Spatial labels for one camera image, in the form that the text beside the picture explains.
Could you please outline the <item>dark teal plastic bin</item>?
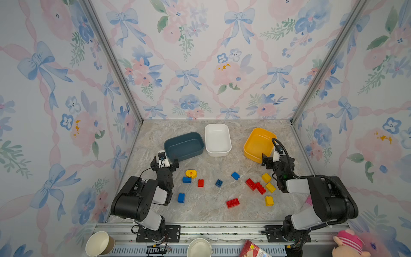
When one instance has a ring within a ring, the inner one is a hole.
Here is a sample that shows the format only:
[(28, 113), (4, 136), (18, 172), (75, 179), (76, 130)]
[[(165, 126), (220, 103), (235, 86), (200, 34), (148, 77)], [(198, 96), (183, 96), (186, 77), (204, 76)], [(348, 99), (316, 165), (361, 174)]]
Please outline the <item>dark teal plastic bin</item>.
[(167, 157), (171, 161), (178, 160), (179, 162), (201, 155), (205, 148), (204, 141), (197, 132), (170, 138), (163, 146)]

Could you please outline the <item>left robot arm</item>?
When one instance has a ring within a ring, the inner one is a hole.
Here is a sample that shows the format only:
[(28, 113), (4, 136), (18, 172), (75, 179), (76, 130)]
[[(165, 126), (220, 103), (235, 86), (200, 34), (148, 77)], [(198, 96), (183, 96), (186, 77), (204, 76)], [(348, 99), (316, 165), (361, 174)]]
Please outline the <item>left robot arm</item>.
[(174, 188), (173, 172), (178, 168), (177, 159), (166, 164), (164, 160), (157, 162), (154, 158), (150, 169), (156, 173), (156, 179), (131, 176), (115, 196), (110, 213), (132, 219), (142, 228), (140, 233), (144, 238), (153, 242), (164, 240), (168, 235), (165, 218), (151, 210), (151, 205), (167, 206), (170, 203)]

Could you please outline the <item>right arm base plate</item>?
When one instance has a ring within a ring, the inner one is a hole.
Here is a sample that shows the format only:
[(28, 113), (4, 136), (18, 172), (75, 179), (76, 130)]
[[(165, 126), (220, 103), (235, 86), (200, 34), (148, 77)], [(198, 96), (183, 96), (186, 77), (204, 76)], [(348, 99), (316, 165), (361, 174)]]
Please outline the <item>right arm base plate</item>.
[(291, 243), (295, 244), (302, 242), (305, 230), (294, 230), (292, 228), (285, 228), (284, 226), (267, 225), (262, 234), (266, 235), (269, 243)]

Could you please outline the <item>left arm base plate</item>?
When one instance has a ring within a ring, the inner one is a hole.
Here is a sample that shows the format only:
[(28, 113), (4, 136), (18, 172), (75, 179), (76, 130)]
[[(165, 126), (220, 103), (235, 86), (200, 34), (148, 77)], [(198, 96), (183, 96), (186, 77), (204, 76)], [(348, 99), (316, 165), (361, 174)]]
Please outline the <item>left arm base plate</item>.
[(181, 236), (181, 226), (179, 225), (164, 225), (158, 230), (150, 230), (139, 226), (136, 232), (137, 243), (178, 243)]

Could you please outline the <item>yellow plastic bin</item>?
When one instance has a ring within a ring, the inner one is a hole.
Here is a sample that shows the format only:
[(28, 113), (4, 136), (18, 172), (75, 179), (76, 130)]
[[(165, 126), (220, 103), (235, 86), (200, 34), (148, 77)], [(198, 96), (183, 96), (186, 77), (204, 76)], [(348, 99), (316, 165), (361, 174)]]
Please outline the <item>yellow plastic bin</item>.
[(260, 127), (255, 128), (244, 144), (245, 157), (261, 164), (262, 155), (270, 156), (273, 152), (273, 138), (277, 138), (274, 133)]

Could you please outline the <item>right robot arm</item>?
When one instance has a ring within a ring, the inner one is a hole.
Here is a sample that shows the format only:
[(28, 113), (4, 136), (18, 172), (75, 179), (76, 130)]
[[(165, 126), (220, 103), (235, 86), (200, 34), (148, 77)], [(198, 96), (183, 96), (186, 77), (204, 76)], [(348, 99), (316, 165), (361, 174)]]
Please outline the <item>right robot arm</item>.
[(359, 209), (354, 199), (337, 176), (296, 176), (293, 173), (294, 158), (281, 155), (262, 155), (262, 166), (271, 169), (282, 193), (307, 194), (311, 206), (297, 214), (288, 215), (281, 227), (265, 227), (268, 237), (297, 242), (307, 239), (311, 231), (338, 225), (357, 218)]

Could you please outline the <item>white plastic bin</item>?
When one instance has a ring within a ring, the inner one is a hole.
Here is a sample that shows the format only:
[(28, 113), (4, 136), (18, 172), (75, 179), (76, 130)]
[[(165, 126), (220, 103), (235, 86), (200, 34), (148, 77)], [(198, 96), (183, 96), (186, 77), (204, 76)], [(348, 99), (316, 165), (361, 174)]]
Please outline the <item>white plastic bin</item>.
[(224, 157), (232, 150), (229, 127), (225, 124), (208, 124), (204, 128), (205, 146), (209, 156)]

